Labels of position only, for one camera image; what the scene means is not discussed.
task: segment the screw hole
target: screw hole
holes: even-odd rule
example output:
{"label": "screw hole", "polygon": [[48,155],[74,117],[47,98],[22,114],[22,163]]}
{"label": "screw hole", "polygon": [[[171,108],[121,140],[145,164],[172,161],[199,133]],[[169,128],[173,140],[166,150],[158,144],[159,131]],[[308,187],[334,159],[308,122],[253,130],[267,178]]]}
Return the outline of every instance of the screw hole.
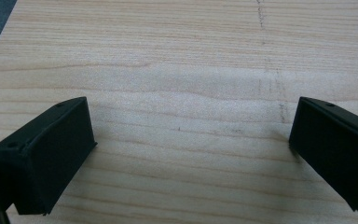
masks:
{"label": "screw hole", "polygon": [[17,147],[19,145],[18,142],[11,142],[9,144],[7,144],[8,147]]}

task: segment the wood grain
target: wood grain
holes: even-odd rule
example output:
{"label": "wood grain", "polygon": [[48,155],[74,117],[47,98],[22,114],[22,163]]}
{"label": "wood grain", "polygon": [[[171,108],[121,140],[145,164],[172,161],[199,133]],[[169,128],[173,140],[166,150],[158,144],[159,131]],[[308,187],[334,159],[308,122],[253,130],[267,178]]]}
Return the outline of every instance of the wood grain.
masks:
{"label": "wood grain", "polygon": [[19,0],[0,140],[82,95],[99,145],[13,223],[358,223],[287,146],[301,95],[358,114],[358,1]]}

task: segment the wooden surface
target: wooden surface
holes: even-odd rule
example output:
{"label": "wooden surface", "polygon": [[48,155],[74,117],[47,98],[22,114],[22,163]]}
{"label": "wooden surface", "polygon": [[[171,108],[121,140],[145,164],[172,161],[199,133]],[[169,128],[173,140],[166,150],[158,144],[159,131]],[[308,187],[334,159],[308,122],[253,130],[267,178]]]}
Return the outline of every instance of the wooden surface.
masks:
{"label": "wooden surface", "polygon": [[301,95],[358,114],[358,1],[19,0],[0,140],[83,95],[99,145],[12,223],[358,223],[287,146]]}

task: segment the wooden table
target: wooden table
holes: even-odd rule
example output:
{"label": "wooden table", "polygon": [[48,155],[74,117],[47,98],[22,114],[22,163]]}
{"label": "wooden table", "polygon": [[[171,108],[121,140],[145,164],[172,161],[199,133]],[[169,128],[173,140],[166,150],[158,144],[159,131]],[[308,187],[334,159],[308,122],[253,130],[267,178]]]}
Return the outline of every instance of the wooden table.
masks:
{"label": "wooden table", "polygon": [[12,223],[358,223],[287,145],[301,95],[358,114],[358,1],[19,0],[0,140],[83,95],[98,147]]}

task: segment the light wood tabletop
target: light wood tabletop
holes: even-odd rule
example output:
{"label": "light wood tabletop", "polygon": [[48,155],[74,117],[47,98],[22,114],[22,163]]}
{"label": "light wood tabletop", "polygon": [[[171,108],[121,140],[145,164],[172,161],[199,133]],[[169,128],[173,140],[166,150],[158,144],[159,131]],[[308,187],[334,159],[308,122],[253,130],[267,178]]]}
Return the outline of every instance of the light wood tabletop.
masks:
{"label": "light wood tabletop", "polygon": [[0,140],[78,96],[98,146],[12,223],[358,223],[287,143],[299,96],[358,115],[358,0],[19,0]]}

